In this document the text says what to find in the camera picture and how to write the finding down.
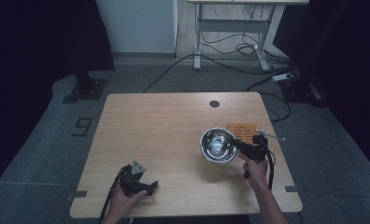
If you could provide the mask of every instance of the white wall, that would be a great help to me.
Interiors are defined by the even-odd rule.
[[[112,52],[174,53],[177,0],[97,0]]]

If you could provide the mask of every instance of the human hand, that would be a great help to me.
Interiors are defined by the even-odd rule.
[[[135,205],[138,201],[144,198],[145,195],[147,195],[147,191],[142,190],[129,198],[126,195],[124,195],[121,186],[119,186],[118,184],[113,191],[109,203],[108,213],[104,220],[102,221],[102,223],[110,224],[119,222],[119,220],[121,220],[130,212],[133,205]]]
[[[256,162],[246,155],[238,153],[238,157],[243,159],[243,170],[249,171],[249,185],[256,190],[257,188],[267,187],[266,172],[267,172],[267,160]]]

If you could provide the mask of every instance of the metal frame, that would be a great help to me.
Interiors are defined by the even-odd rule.
[[[194,47],[194,70],[200,70],[201,61],[201,43],[200,34],[202,32],[229,32],[229,33],[259,33],[261,38],[259,45],[255,46],[255,52],[258,56],[258,60],[264,71],[268,71],[269,65],[266,62],[265,54],[263,53],[263,45],[269,32],[270,24],[272,23],[273,14],[276,9],[276,5],[272,5],[269,10],[269,14],[265,21],[256,20],[217,20],[217,19],[203,19],[203,4],[196,4],[197,15],[196,16],[196,44]]]

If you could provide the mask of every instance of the black tool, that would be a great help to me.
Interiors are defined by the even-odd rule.
[[[109,204],[110,198],[112,196],[113,190],[116,188],[116,185],[119,183],[121,189],[123,190],[124,195],[131,197],[133,194],[137,194],[139,191],[146,190],[147,195],[152,196],[153,191],[158,186],[158,181],[151,183],[150,185],[140,183],[142,175],[146,169],[139,164],[137,161],[133,161],[133,165],[126,165],[121,168],[118,175],[115,177],[115,180],[109,189],[109,194],[107,195],[106,202],[104,203],[103,210],[100,215],[101,223],[106,214],[107,206]]]
[[[272,189],[274,163],[270,155],[270,150],[267,147],[267,139],[263,136],[263,134],[256,134],[252,136],[252,143],[254,145],[244,143],[239,139],[234,139],[231,141],[231,144],[237,147],[245,156],[256,162],[263,161],[267,156],[270,166],[269,188]],[[249,171],[244,172],[243,177],[245,179],[249,179]]]
[[[121,168],[119,172],[119,185],[123,189],[124,195],[131,197],[133,194],[137,194],[139,191],[146,190],[147,195],[152,196],[153,191],[158,186],[158,181],[151,183],[150,185],[139,182],[144,173],[138,173],[132,175],[133,166],[128,164]]]

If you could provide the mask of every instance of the tripod base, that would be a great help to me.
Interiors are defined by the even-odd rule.
[[[106,79],[92,79],[92,89],[90,91],[80,91],[79,84],[74,87],[71,94],[66,95],[63,104],[76,104],[78,100],[100,100],[106,87]]]

